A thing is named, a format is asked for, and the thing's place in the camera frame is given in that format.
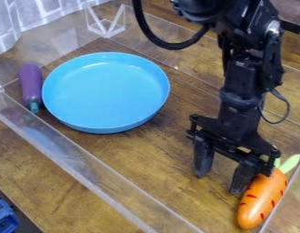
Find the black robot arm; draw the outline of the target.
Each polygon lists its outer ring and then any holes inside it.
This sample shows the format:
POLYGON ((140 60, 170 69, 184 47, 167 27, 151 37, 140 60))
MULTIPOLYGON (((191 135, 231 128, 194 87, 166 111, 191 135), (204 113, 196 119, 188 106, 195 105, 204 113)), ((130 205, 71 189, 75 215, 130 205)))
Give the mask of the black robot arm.
POLYGON ((279 151, 258 135, 264 94, 280 85, 282 28, 268 0, 172 0, 190 22, 207 27, 222 49, 224 84, 218 117, 191 115, 194 170, 203 177, 212 155, 238 162, 228 192, 238 194, 256 175, 270 176, 279 151))

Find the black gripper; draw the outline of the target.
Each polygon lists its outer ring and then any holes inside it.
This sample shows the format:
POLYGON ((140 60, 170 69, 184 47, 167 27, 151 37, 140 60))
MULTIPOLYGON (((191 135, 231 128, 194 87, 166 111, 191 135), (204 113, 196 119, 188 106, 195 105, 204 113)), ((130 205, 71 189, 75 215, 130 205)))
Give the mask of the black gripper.
POLYGON ((198 178, 211 169, 214 153, 238 162, 228 188, 228 193, 236 195, 256 174, 271 175, 279 151, 258 135, 264 94, 240 96, 222 90, 219 98, 218 116, 191 115, 186 134, 194 144, 198 178))

